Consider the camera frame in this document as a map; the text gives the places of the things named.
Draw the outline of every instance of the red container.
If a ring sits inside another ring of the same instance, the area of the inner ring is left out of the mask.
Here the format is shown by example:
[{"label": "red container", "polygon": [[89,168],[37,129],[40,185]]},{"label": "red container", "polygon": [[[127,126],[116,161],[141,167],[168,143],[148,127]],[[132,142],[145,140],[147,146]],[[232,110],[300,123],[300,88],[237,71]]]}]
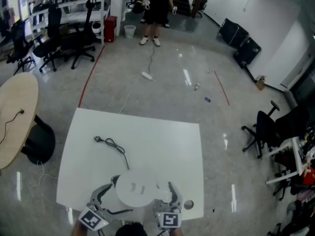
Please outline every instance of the red container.
[{"label": "red container", "polygon": [[109,16],[104,20],[104,41],[114,42],[117,17]]}]

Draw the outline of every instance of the black shorts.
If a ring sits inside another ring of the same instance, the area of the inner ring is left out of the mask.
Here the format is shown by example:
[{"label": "black shorts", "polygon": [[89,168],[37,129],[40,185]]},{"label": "black shorts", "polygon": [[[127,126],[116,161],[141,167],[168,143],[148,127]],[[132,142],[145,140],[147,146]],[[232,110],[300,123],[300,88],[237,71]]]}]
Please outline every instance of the black shorts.
[{"label": "black shorts", "polygon": [[150,10],[145,10],[143,19],[145,19],[146,23],[149,25],[153,23],[164,25],[168,23],[167,13],[168,13],[167,8],[166,9],[150,8]]}]

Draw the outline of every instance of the black cable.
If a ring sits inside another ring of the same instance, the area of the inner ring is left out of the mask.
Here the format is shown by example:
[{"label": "black cable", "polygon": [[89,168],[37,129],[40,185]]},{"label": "black cable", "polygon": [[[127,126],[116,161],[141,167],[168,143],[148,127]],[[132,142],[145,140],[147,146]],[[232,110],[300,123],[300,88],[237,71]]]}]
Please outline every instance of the black cable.
[{"label": "black cable", "polygon": [[152,57],[153,57],[153,55],[154,55],[155,50],[156,50],[156,46],[154,46],[154,47],[153,47],[153,53],[152,53],[152,55],[150,56],[150,60],[151,60],[151,62],[150,62],[150,64],[149,64],[149,66],[148,66],[148,74],[150,74],[150,73],[151,73],[151,69],[150,69],[150,67],[151,67],[151,64],[152,64],[152,62],[153,62]]},{"label": "black cable", "polygon": [[14,119],[17,117],[18,114],[23,114],[23,113],[24,113],[24,110],[21,109],[19,112],[16,113],[15,117],[14,117],[12,120],[7,121],[7,122],[4,124],[4,137],[3,137],[2,141],[0,142],[0,144],[4,141],[5,136],[6,136],[6,124],[7,124],[7,123],[10,123],[10,122],[12,122],[12,121],[14,121]]},{"label": "black cable", "polygon": [[103,230],[102,230],[102,229],[99,229],[99,230],[97,231],[98,236],[101,236],[101,235],[100,235],[100,232],[102,232],[102,236],[105,236],[105,234],[104,234],[104,232],[103,232]]},{"label": "black cable", "polygon": [[161,233],[159,233],[157,236],[160,236],[160,235],[162,235],[163,233],[165,233],[166,231],[163,231],[163,232],[161,232]]},{"label": "black cable", "polygon": [[99,142],[105,142],[108,146],[110,147],[113,147],[115,148],[120,154],[122,154],[125,158],[125,161],[126,161],[126,165],[127,165],[127,169],[129,170],[129,164],[128,164],[128,161],[127,161],[127,158],[125,156],[125,150],[123,147],[117,145],[113,139],[111,138],[107,138],[106,140],[103,140],[102,138],[100,138],[99,136],[95,136],[94,137],[94,140],[97,141],[98,143]]}]

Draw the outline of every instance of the small debris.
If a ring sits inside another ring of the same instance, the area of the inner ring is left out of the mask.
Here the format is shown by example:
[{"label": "small debris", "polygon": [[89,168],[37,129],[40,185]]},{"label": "small debris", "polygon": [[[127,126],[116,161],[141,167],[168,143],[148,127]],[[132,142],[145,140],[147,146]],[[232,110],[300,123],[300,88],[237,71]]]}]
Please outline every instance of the small debris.
[{"label": "small debris", "polygon": [[197,89],[200,87],[200,84],[199,83],[197,83],[196,85],[195,85],[195,91],[197,91]]}]

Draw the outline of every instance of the metal rack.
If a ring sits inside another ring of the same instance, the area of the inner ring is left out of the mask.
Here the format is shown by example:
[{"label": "metal rack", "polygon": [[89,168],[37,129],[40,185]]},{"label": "metal rack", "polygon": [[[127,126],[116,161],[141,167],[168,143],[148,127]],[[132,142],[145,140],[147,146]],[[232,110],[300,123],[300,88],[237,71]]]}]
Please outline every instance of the metal rack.
[{"label": "metal rack", "polygon": [[[30,7],[30,3],[34,0],[27,0],[27,7]],[[99,11],[92,11],[90,21],[99,21],[101,24],[101,42],[102,45],[104,45],[104,19],[108,16],[108,13],[110,11],[110,6],[108,6],[108,9],[104,11],[104,1],[105,0],[96,0],[97,2],[101,2],[101,9]],[[74,6],[74,5],[79,5],[79,4],[85,4],[87,0],[76,0],[76,1],[70,1],[70,2],[64,2],[60,3],[59,8],[64,8],[68,6]],[[32,25],[32,18],[34,16],[37,16],[39,14],[44,14],[43,21],[38,23],[35,27]],[[30,10],[28,9],[28,16],[30,20],[30,27],[31,27],[31,33],[33,38],[35,38],[35,35],[33,33],[34,30],[38,28],[44,28],[48,25],[48,9],[41,10],[36,13],[30,14]],[[83,12],[74,12],[74,13],[62,13],[62,18],[61,18],[61,24],[66,24],[66,23],[74,23],[74,22],[85,22],[87,16],[87,11]]]}]

